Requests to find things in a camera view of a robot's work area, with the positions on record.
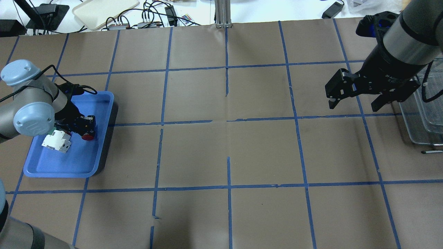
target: black stand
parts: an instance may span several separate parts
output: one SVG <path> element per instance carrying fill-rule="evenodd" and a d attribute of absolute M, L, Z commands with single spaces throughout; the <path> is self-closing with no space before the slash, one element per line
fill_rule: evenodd
<path fill-rule="evenodd" d="M 60 25 L 60 23 L 62 22 L 63 18 L 66 16 L 66 13 L 69 10 L 69 6 L 68 5 L 57 5 L 58 6 L 58 11 L 56 12 L 56 14 L 54 15 L 54 17 L 52 17 L 52 19 L 50 18 L 42 18 L 43 22 L 45 22 L 46 24 L 46 29 L 49 31 L 55 31 L 57 30 L 58 26 Z M 29 21 L 28 24 L 26 24 L 26 28 L 29 29 L 44 29 L 43 25 L 40 25 L 42 21 L 39 22 L 34 22 L 32 19 Z"/>

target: power adapter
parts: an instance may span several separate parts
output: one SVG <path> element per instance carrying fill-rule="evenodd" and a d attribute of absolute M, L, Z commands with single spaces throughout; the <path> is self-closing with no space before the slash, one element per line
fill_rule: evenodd
<path fill-rule="evenodd" d="M 169 22 L 169 26 L 177 26 L 178 18 L 177 14 L 175 13 L 174 6 L 167 6 L 165 7 L 166 15 L 168 15 L 167 20 Z"/>
<path fill-rule="evenodd" d="M 329 19 L 334 18 L 336 15 L 342 11 L 343 6 L 345 6 L 345 3 L 342 1 L 342 4 L 339 2 L 333 3 L 325 12 L 323 12 L 322 18 L 323 19 Z"/>
<path fill-rule="evenodd" d="M 35 7 L 42 18 L 55 17 L 58 12 L 57 4 L 45 4 Z"/>
<path fill-rule="evenodd" d="M 108 30 L 122 30 L 122 29 L 130 29 L 131 27 L 129 26 L 129 24 L 127 23 L 122 23 L 122 24 L 111 24 L 108 25 Z"/>

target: black cable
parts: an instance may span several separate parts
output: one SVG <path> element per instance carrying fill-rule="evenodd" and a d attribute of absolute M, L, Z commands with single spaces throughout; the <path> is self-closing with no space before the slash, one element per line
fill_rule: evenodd
<path fill-rule="evenodd" d="M 440 96 L 443 95 L 443 89 L 442 89 L 436 95 L 434 95 L 434 96 L 432 96 L 430 98 L 426 97 L 427 78 L 429 77 L 429 73 L 431 72 L 431 68 L 432 68 L 432 64 L 433 63 L 434 63 L 434 61 L 432 61 L 431 63 L 428 64 L 428 66 L 426 68 L 426 71 L 424 73 L 422 84 L 421 84 L 421 99 L 425 103 L 429 103 L 431 101 L 434 101 L 434 100 L 436 100 L 437 98 L 439 98 Z"/>
<path fill-rule="evenodd" d="M 39 15 L 40 20 L 42 21 L 42 24 L 43 24 L 43 33 L 44 33 L 45 30 L 47 29 L 47 28 L 46 28 L 46 24 L 45 24 L 45 22 L 43 21 L 43 18 L 42 18 L 42 16 L 40 15 L 40 13 L 39 13 L 39 11 L 37 10 L 37 8 L 36 8 L 36 7 L 34 6 L 34 4 L 31 2 L 31 0 L 29 0 L 29 2 L 31 3 L 31 5 L 32 5 L 32 7 L 34 8 L 35 12 L 37 12 L 37 15 Z"/>
<path fill-rule="evenodd" d="M 25 24 L 23 23 L 23 21 L 22 21 L 22 18 L 20 17 L 20 14 L 19 14 L 19 10 L 17 9 L 17 5 L 16 5 L 16 3 L 14 2 L 14 0 L 12 0 L 12 2 L 14 3 L 14 7 L 16 8 L 16 11 L 17 11 L 17 15 L 19 16 L 19 18 L 20 18 L 20 22 L 22 23 L 22 25 L 23 25 L 23 27 L 25 26 Z"/>
<path fill-rule="evenodd" d="M 143 3 L 143 8 L 146 8 L 146 6 L 148 6 L 148 8 L 146 9 L 148 11 L 148 18 L 150 16 L 149 12 L 150 12 L 151 8 L 153 8 L 156 11 L 156 13 L 159 14 L 159 11 L 155 7 L 159 6 L 159 5 L 162 5 L 162 4 L 165 4 L 166 6 L 169 6 L 169 7 L 171 6 L 171 4 L 168 4 L 168 3 L 165 3 L 165 2 L 160 2 L 160 1 L 159 2 L 153 2 L 153 3 L 148 3 L 148 1 L 145 1 Z M 158 16 L 160 18 L 160 22 L 162 23 L 162 26 L 164 27 L 165 25 L 163 23 L 162 17 L 160 15 L 158 15 Z M 153 13 L 152 14 L 152 21 L 154 21 L 154 18 L 155 18 L 155 14 Z"/>
<path fill-rule="evenodd" d="M 80 33 L 82 31 L 87 30 L 88 28 L 85 28 L 85 26 L 83 25 L 83 27 L 81 27 L 79 30 L 74 31 L 74 32 L 69 32 L 69 33 L 61 33 L 61 32 L 56 32 L 56 31 L 51 31 L 52 33 L 56 33 L 56 34 L 72 34 L 72 33 Z"/>
<path fill-rule="evenodd" d="M 165 26 L 164 23 L 163 23 L 163 19 L 162 19 L 162 17 L 160 16 L 159 11 L 158 11 L 154 6 L 150 6 L 148 9 L 143 10 L 143 13 L 145 13 L 145 11 L 148 12 L 148 18 L 149 18 L 149 12 L 152 12 L 152 21 L 154 21 L 154 18 L 155 18 L 154 14 L 157 13 L 157 15 L 159 15 L 160 22 L 161 22 L 162 26 L 163 26 L 163 27 Z"/>
<path fill-rule="evenodd" d="M 83 91 L 85 91 L 85 92 L 87 92 L 87 93 L 90 93 L 90 94 L 93 94 L 93 95 L 95 95 L 95 94 L 97 94 L 98 92 L 97 92 L 97 90 L 95 90 L 94 88 L 92 88 L 91 86 L 86 86 L 86 85 L 79 85 L 78 87 L 80 87 L 80 88 L 82 88 L 83 89 Z"/>
<path fill-rule="evenodd" d="M 48 71 L 48 69 L 53 68 L 55 73 L 62 79 L 64 80 L 66 83 L 72 84 L 70 81 L 68 81 L 67 79 L 65 79 L 57 70 L 57 68 L 54 65 L 49 65 L 47 66 L 45 69 L 43 69 L 40 73 L 38 73 L 36 76 L 33 77 L 34 80 L 40 78 L 46 71 Z M 90 94 L 97 94 L 97 91 L 92 88 L 91 86 L 86 86 L 86 85 L 79 85 L 78 87 L 82 88 L 85 92 L 90 93 Z"/>
<path fill-rule="evenodd" d="M 123 19 L 122 19 L 122 17 L 124 17 L 125 19 L 126 19 L 126 21 L 128 22 L 128 26 L 129 27 L 131 27 L 131 25 L 129 24 L 129 20 L 126 18 L 126 16 L 124 16 L 124 15 L 121 15 L 120 16 L 120 22 L 121 22 L 121 25 L 123 25 Z"/>
<path fill-rule="evenodd" d="M 22 87 L 20 87 L 17 91 L 13 92 L 12 94 L 9 94 L 9 95 L 7 95 L 7 96 L 1 98 L 1 99 L 0 99 L 0 103 L 3 102 L 3 101 L 5 101 L 5 100 L 7 100 L 7 99 L 9 99 L 10 97 L 13 97 L 14 95 L 16 95 L 16 94 L 18 94 L 18 93 L 20 93 L 21 91 L 25 90 L 27 87 L 30 87 L 30 86 L 22 86 Z"/>

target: black device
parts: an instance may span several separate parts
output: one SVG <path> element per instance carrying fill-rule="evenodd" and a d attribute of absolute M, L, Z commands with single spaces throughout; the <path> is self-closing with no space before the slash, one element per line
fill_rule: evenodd
<path fill-rule="evenodd" d="M 68 5 L 41 4 L 40 6 L 33 8 L 26 2 L 26 0 L 14 0 L 14 2 L 16 2 L 31 19 L 29 23 L 26 24 L 26 28 L 29 29 L 46 29 L 49 31 L 55 31 L 69 10 Z"/>
<path fill-rule="evenodd" d="M 0 37 L 12 37 L 26 34 L 26 28 L 17 20 L 0 20 Z"/>
<path fill-rule="evenodd" d="M 165 7 L 166 15 L 168 15 L 167 20 L 169 22 L 169 26 L 177 26 L 178 18 L 176 17 L 177 14 L 175 13 L 174 6 L 166 6 Z"/>
<path fill-rule="evenodd" d="M 334 18 L 338 13 L 340 13 L 340 11 L 342 11 L 343 6 L 345 6 L 345 3 L 333 3 L 325 12 L 323 12 L 322 18 Z"/>

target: blue tape grid line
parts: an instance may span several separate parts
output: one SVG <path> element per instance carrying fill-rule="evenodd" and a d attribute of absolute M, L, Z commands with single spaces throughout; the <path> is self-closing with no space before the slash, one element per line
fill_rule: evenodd
<path fill-rule="evenodd" d="M 169 58 L 171 57 L 172 30 L 173 30 L 173 28 L 171 28 L 171 30 L 169 31 L 169 43 L 168 43 L 168 46 L 167 46 L 165 84 L 164 84 L 164 87 L 163 87 L 163 102 L 162 102 L 161 125 L 164 125 L 164 122 L 165 122 L 166 91 L 167 91 L 167 78 L 168 78 L 168 74 L 169 74 Z"/>
<path fill-rule="evenodd" d="M 106 79 L 105 91 L 108 90 L 109 80 L 111 78 L 112 67 L 114 66 L 115 53 L 117 52 L 118 39 L 120 38 L 120 30 L 117 31 L 117 37 L 115 39 L 114 51 L 112 53 L 111 65 L 109 66 L 108 78 Z"/>
<path fill-rule="evenodd" d="M 8 64 L 8 63 L 11 61 L 12 54 L 13 54 L 14 51 L 16 50 L 16 46 L 17 46 L 17 43 L 19 42 L 19 39 L 20 39 L 20 36 L 17 36 L 16 42 L 14 43 L 14 46 L 12 47 L 12 51 L 11 51 L 11 53 L 9 54 L 9 57 L 8 57 L 8 60 L 6 61 L 6 64 Z"/>
<path fill-rule="evenodd" d="M 68 43 L 68 39 L 69 39 L 69 34 L 66 34 L 65 43 L 63 44 L 63 47 L 62 47 L 62 52 L 60 53 L 60 57 L 58 58 L 57 65 L 55 66 L 55 68 L 57 70 L 58 70 L 58 67 L 60 67 L 60 63 L 62 62 L 62 57 L 63 57 L 63 54 L 65 53 L 66 44 Z M 57 75 L 57 73 L 54 72 L 54 74 L 52 75 L 52 82 L 55 81 L 55 76 L 56 75 Z"/>
<path fill-rule="evenodd" d="M 348 61 L 348 58 L 347 58 L 347 55 L 346 55 L 346 51 L 345 51 L 345 48 L 343 46 L 342 38 L 340 36 L 340 31 L 338 30 L 337 22 L 335 21 L 335 19 L 333 19 L 333 22 L 334 22 L 334 26 L 335 26 L 335 31 L 337 32 L 338 40 L 340 42 L 340 46 L 342 48 L 343 56 L 344 56 L 345 61 L 346 61 L 346 66 L 347 66 L 348 70 L 351 71 L 351 68 L 350 68 L 350 65 L 349 65 L 349 61 Z M 369 133 L 369 128 L 368 128 L 368 124 L 366 122 L 366 117 L 365 117 L 363 108 L 361 106 L 360 98 L 357 96 L 356 99 L 357 99 L 357 103 L 358 103 L 358 108 L 360 109 L 361 118 L 363 120 L 363 125 L 365 126 L 365 131 L 366 131 L 366 135 L 368 137 L 369 146 L 371 148 L 371 152 L 372 152 L 372 157 L 373 157 L 373 160 L 374 160 L 375 168 L 377 170 L 378 179 L 380 181 L 381 191 L 383 193 L 383 199 L 385 200 L 386 210 L 388 212 L 389 221 L 391 222 L 392 233 L 393 233 L 394 238 L 395 238 L 395 243 L 397 245 L 397 249 L 401 249 L 400 240 L 398 238 L 397 229 L 396 229 L 395 223 L 394 223 L 394 218 L 392 217 L 391 207 L 389 205 L 389 200 L 388 200 L 388 196 L 386 194 L 385 185 L 383 183 L 383 178 L 381 176 L 380 168 L 378 166 L 377 156 L 375 154 L 374 146 L 373 146 L 372 139 L 371 139 L 371 134 Z"/>
<path fill-rule="evenodd" d="M 364 62 L 361 60 L 357 61 L 349 61 L 350 63 L 356 62 Z M 337 63 L 346 63 L 346 61 L 331 61 L 331 62 L 299 62 L 299 63 L 288 63 L 290 66 L 298 66 L 298 65 L 319 65 L 319 64 L 337 64 Z M 168 68 L 168 71 L 190 71 L 190 70 L 214 70 L 221 68 L 250 68 L 250 67 L 271 67 L 271 66 L 285 66 L 285 63 L 281 64 L 263 64 L 263 65 L 241 65 L 241 66 L 210 66 L 210 67 L 191 67 L 191 68 Z M 152 72 L 166 72 L 166 69 L 151 69 L 151 70 L 134 70 L 134 71 L 115 71 L 111 72 L 111 74 L 136 74 L 136 73 L 152 73 Z M 97 73 L 83 73 L 83 74 L 62 74 L 63 77 L 69 76 L 88 76 L 88 75 L 102 75 L 109 74 L 109 72 L 97 72 Z"/>
<path fill-rule="evenodd" d="M 151 226 L 151 233 L 149 235 L 149 249 L 152 249 L 153 244 L 154 244 L 154 226 Z"/>
<path fill-rule="evenodd" d="M 432 184 L 443 183 L 443 179 L 429 180 L 399 180 L 399 181 L 383 181 L 384 185 L 396 184 Z M 308 187 L 334 187 L 334 186 L 362 186 L 362 185 L 380 185 L 380 181 L 375 182 L 340 182 L 340 183 L 308 183 Z M 146 187 L 146 188 L 118 188 L 118 189 L 88 189 L 86 193 L 122 193 L 122 192 L 153 192 L 153 191 L 194 191 L 194 190 L 211 190 L 211 189 L 242 189 L 242 188 L 279 188 L 279 187 L 305 187 L 304 183 L 288 183 L 288 184 L 249 184 L 249 185 L 215 185 L 215 186 L 199 186 L 199 187 Z M 83 190 L 30 190 L 30 191 L 7 191 L 6 194 L 13 195 L 26 194 L 72 194 L 83 193 Z"/>
<path fill-rule="evenodd" d="M 231 197 L 231 158 L 228 156 L 228 229 L 229 229 L 229 249 L 233 249 L 232 243 L 232 197 Z"/>
<path fill-rule="evenodd" d="M 308 190 L 309 185 L 308 185 L 307 176 L 306 176 L 306 167 L 304 164 L 302 141 L 300 138 L 299 122 L 298 122 L 298 119 L 296 118 L 298 115 L 297 115 L 297 110 L 295 109 L 294 93 L 292 91 L 292 81 L 291 81 L 291 72 L 289 70 L 288 53 L 286 50 L 286 43 L 284 41 L 283 28 L 281 26 L 280 21 L 278 21 L 278 26 L 280 28 L 281 41 L 283 44 L 284 60 L 286 62 L 286 72 L 288 74 L 289 93 L 291 95 L 292 111 L 294 112 L 295 132 L 297 133 L 297 142 L 298 142 L 298 146 L 299 146 L 299 150 L 300 150 L 300 160 L 301 160 L 301 164 L 302 164 L 303 183 L 305 184 L 306 205 L 307 205 L 307 212 L 308 212 L 308 217 L 309 217 L 309 227 L 311 229 L 312 246 L 314 249 L 317 249 L 317 242 L 315 240 L 314 222 L 312 220 L 311 201 L 309 198 L 309 190 Z"/>
<path fill-rule="evenodd" d="M 89 178 L 86 178 L 85 185 L 83 186 L 82 200 L 80 201 L 80 208 L 78 209 L 77 221 L 75 223 L 74 237 L 72 239 L 73 246 L 75 246 L 75 244 L 77 243 L 78 228 L 80 226 L 80 219 L 82 218 L 83 204 L 85 204 L 85 196 L 86 196 L 86 190 L 88 189 L 88 182 L 89 182 Z"/>
<path fill-rule="evenodd" d="M 228 60 L 228 28 L 225 27 L 225 60 L 226 60 L 226 96 L 229 94 L 229 75 L 228 75 L 228 69 L 229 69 L 229 60 Z"/>
<path fill-rule="evenodd" d="M 152 216 L 155 219 L 158 219 L 158 217 L 156 216 L 156 210 L 157 210 L 157 193 L 159 191 L 160 162 L 162 158 L 162 142 L 163 142 L 163 129 L 160 130 L 159 151 L 157 154 L 157 169 L 155 172 L 154 200 L 152 201 Z"/>

